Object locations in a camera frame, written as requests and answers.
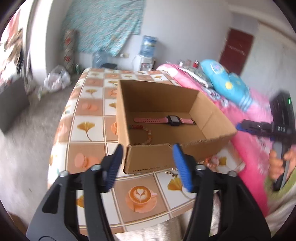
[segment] watch screen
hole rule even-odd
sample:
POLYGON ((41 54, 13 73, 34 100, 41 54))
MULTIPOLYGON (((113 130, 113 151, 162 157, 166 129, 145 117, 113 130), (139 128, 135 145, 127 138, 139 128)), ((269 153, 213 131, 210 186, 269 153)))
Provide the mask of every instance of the watch screen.
POLYGON ((170 116, 170 119, 172 120, 172 122, 179 123, 179 119, 178 119, 178 117, 175 116, 175 115, 171 115, 171 116, 170 116))

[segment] red door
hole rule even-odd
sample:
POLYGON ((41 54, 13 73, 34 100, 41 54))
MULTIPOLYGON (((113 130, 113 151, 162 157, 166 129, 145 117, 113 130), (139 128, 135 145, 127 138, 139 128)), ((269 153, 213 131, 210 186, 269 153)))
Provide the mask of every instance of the red door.
POLYGON ((220 64, 229 72, 240 75, 251 50, 253 39, 252 35, 231 28, 220 57, 220 64))

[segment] yellow dot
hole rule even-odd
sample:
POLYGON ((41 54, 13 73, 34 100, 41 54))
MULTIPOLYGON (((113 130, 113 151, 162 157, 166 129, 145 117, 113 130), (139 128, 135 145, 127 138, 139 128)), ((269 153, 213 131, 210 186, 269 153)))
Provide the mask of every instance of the yellow dot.
POLYGON ((226 87, 226 89, 231 90, 233 88, 233 85, 231 82, 228 81, 225 83, 225 87, 226 87))

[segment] open cardboard box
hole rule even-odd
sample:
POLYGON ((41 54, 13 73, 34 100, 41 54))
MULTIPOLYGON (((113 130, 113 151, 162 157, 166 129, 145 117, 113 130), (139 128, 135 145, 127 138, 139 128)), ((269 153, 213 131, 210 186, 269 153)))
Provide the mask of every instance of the open cardboard box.
POLYGON ((174 167, 172 145, 179 143, 199 161, 218 153, 237 130, 230 120, 201 92, 149 81, 119 80, 117 93, 118 140, 125 148, 123 171, 144 173, 174 167), (135 123, 134 118, 192 118, 196 125, 135 123), (152 131, 128 129, 143 125, 152 131))

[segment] pink blanket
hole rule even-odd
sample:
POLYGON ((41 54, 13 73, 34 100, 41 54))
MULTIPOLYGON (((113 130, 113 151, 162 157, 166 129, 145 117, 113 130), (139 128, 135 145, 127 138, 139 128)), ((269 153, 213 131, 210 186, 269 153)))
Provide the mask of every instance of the pink blanket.
MULTIPOLYGON (((235 126, 243 119, 269 123, 273 121, 268 99, 255 90, 250 90, 255 102, 246 112, 243 112, 231 101, 214 91, 210 92, 205 89, 197 81, 193 80, 190 75, 180 70, 178 65, 164 64, 159 66, 158 70, 167 72, 181 86, 196 89, 206 94, 235 126)), ((269 139, 257 138, 241 131, 232 138, 231 142, 246 164, 245 169, 239 173, 239 176, 252 193, 264 216, 266 216, 268 207, 264 191, 264 180, 268 173, 268 154, 272 144, 269 139)))

